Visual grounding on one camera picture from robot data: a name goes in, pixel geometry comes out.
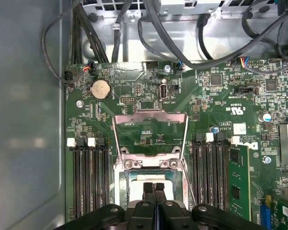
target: green circuit board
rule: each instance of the green circuit board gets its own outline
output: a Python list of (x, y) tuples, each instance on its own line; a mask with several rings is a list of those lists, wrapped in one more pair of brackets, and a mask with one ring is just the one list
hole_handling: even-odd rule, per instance
[[(260, 69), (277, 69), (285, 64), (280, 59), (249, 61), (250, 67)], [(170, 72), (164, 71), (165, 65), (170, 66)], [(66, 70), (69, 76), (75, 76), (84, 67), (70, 65)], [(97, 81), (102, 87), (94, 91)], [(97, 144), (104, 146), (98, 156), (66, 149), (69, 220), (115, 202), (113, 164), (118, 153), (112, 118), (141, 110), (188, 116), (183, 154), (197, 202), (261, 224), (260, 206), (265, 204), (266, 195), (276, 196), (282, 187), (288, 187), (288, 173), (282, 171), (278, 130), (278, 125), (288, 118), (288, 70), (259, 75), (237, 63), (207, 70), (181, 70), (170, 62), (96, 64), (93, 74), (85, 73), (74, 86), (66, 87), (65, 96), (66, 138), (76, 142), (95, 138)], [(264, 122), (266, 113), (271, 115), (271, 122)], [(213, 144), (206, 145), (207, 133), (214, 132), (214, 128), (217, 134)], [(116, 131), (121, 147), (153, 156), (183, 145), (185, 123), (148, 119), (119, 124)], [(238, 136), (238, 145), (231, 144), (234, 136)], [(265, 163), (265, 157), (271, 158), (271, 163)], [(85, 179), (90, 183), (81, 184)], [(121, 200), (120, 204), (126, 207), (128, 200)]]

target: connector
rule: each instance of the connector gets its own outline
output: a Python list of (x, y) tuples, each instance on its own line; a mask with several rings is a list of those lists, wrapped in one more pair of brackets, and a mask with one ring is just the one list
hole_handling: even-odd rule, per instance
[(260, 205), (260, 223), (262, 227), (271, 229), (271, 209), (267, 205)]

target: black cable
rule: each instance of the black cable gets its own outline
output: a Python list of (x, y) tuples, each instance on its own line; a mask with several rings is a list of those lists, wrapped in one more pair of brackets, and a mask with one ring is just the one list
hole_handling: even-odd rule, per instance
[(46, 49), (46, 35), (47, 35), (47, 32), (49, 31), (49, 29), (55, 23), (59, 22), (62, 18), (64, 18), (66, 15), (68, 15), (79, 4), (80, 1), (81, 0), (75, 1), (68, 10), (61, 13), (55, 20), (53, 20), (51, 23), (49, 23), (49, 25), (44, 27), (42, 30), (42, 35), (41, 35), (41, 46), (42, 46), (43, 55), (44, 55), (44, 58), (45, 58), (45, 61), (46, 61), (48, 68), (50, 69), (50, 71), (52, 72), (52, 74), (55, 78), (57, 78), (59, 81), (66, 83), (66, 84), (75, 84), (75, 82), (77, 82), (83, 76), (83, 72), (80, 72), (73, 80), (65, 80), (64, 78), (61, 78), (59, 76), (59, 74), (55, 71), (55, 69), (53, 68), (53, 66), (50, 62), (50, 59), (49, 59), (49, 56), (47, 53), (47, 49)]
[(76, 7), (76, 11), (79, 15), (79, 20), (82, 22), (83, 24), (83, 29), (85, 31), (85, 34), (87, 36), (87, 38), (89, 39), (89, 37), (92, 37), (92, 41), (94, 41), (94, 43), (96, 44), (97, 46), (97, 52), (99, 53), (99, 55), (101, 56), (101, 60), (100, 62), (109, 62), (108, 60), (108, 57), (106, 55), (106, 52), (101, 44), (101, 41), (95, 31), (95, 29), (93, 28), (91, 22), (90, 22), (90, 19), (88, 18), (82, 4), (79, 4), (77, 7)]
[[(116, 24), (120, 24), (123, 20), (123, 17), (129, 7), (131, 6), (132, 0), (126, 0), (122, 9), (120, 10), (117, 19), (115, 21)], [(112, 52), (112, 62), (117, 62), (119, 59), (119, 51), (120, 51), (120, 30), (114, 30), (114, 47)]]
[(288, 60), (288, 55), (284, 54), (281, 48), (281, 39), (282, 39), (282, 33), (283, 33), (283, 28), (284, 28), (284, 24), (285, 22), (281, 23), (279, 29), (278, 29), (278, 33), (277, 33), (277, 49), (278, 52), (280, 54), (280, 56), (285, 59)]
[(95, 43), (95, 40), (91, 36), (90, 31), (86, 27), (86, 24), (84, 23), (84, 20), (83, 20), (82, 16), (79, 13), (79, 10), (78, 10), (79, 5), (76, 7), (76, 12), (77, 12), (77, 16), (79, 18), (80, 24), (81, 24), (81, 26), (82, 26), (82, 28), (83, 28), (86, 36), (87, 36), (87, 39), (88, 39), (88, 41), (90, 43), (90, 48), (93, 50), (93, 53), (95, 55), (95, 58), (96, 58), (97, 62), (98, 63), (103, 63), (102, 57), (101, 57), (100, 52), (99, 52), (98, 47), (97, 47), (97, 44)]
[(156, 51), (154, 48), (152, 48), (143, 38), (143, 27), (142, 27), (142, 21), (143, 21), (143, 18), (140, 18), (138, 20), (138, 33), (139, 33), (139, 38), (140, 38), (140, 41), (142, 43), (142, 45), (149, 51), (151, 52), (152, 54), (155, 54), (165, 60), (168, 60), (168, 61), (172, 61), (172, 62), (178, 62), (176, 59), (173, 59), (169, 56), (166, 56), (164, 54), (161, 54), (160, 52)]
[(198, 43), (200, 45), (201, 51), (203, 52), (207, 60), (213, 60), (204, 44), (204, 27), (207, 25), (209, 18), (210, 18), (209, 13), (201, 14), (197, 21), (196, 27), (198, 28)]
[[(257, 4), (259, 4), (259, 3), (261, 3), (261, 2), (264, 2), (264, 1), (266, 1), (266, 0), (257, 0), (257, 1), (254, 1), (254, 2), (246, 9), (246, 11), (245, 11), (245, 12), (243, 13), (243, 15), (242, 15), (242, 21), (241, 21), (241, 22), (242, 22), (243, 30), (244, 30), (244, 32), (245, 32), (250, 38), (255, 39), (259, 34), (250, 27), (250, 25), (249, 25), (249, 23), (248, 23), (248, 21), (247, 21), (247, 15), (248, 15), (248, 13), (250, 12), (250, 10), (252, 9), (252, 7), (253, 7), (254, 5), (257, 5)], [(271, 40), (270, 38), (263, 38), (263, 39), (261, 40), (261, 42), (264, 42), (264, 43), (269, 44), (269, 45), (275, 50), (275, 52), (276, 52), (277, 55), (278, 55), (277, 44), (276, 44), (275, 41)]]
[(158, 18), (157, 12), (155, 10), (154, 4), (152, 0), (146, 0), (147, 4), (147, 10), (150, 13), (150, 16), (152, 18), (152, 23), (157, 30), (157, 33), (159, 34), (161, 40), (164, 42), (164, 44), (168, 47), (168, 49), (177, 56), (185, 65), (189, 66), (192, 69), (208, 69), (214, 66), (217, 66), (223, 62), (229, 61), (233, 59), (234, 57), (238, 57), (241, 54), (245, 53), (246, 51), (253, 48), (257, 43), (259, 43), (264, 37), (266, 37), (272, 30), (274, 30), (277, 26), (279, 26), (283, 21), (286, 20), (286, 16), (288, 15), (288, 12), (286, 12), (284, 15), (279, 17), (274, 23), (269, 25), (261, 34), (259, 34), (255, 39), (250, 41), (248, 44), (243, 46), (242, 48), (238, 49), (237, 51), (222, 57), (217, 60), (208, 61), (206, 63), (199, 63), (199, 64), (193, 64), (191, 63), (184, 54), (177, 48), (173, 40), (169, 37), (166, 30), (164, 29), (161, 21)]

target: dimm slot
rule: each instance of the dimm slot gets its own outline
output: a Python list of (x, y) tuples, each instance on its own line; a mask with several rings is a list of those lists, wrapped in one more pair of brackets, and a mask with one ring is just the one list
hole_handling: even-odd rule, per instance
[(209, 177), (207, 174), (207, 166), (209, 167), (209, 163), (207, 162), (207, 151), (206, 146), (202, 148), (202, 158), (203, 158), (203, 194), (204, 194), (204, 203), (209, 204)]
[(208, 204), (214, 205), (214, 171), (213, 171), (213, 151), (212, 151), (212, 144), (206, 144), (206, 173), (207, 173), (207, 197), (208, 197)]
[(194, 192), (198, 204), (204, 202), (204, 174), (203, 174), (203, 146), (200, 142), (193, 142), (193, 179)]

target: internal usb port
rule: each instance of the internal usb port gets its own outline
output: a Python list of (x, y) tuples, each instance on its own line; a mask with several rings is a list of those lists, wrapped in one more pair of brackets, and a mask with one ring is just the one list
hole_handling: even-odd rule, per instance
[(165, 99), (167, 97), (167, 85), (161, 84), (160, 85), (160, 98)]

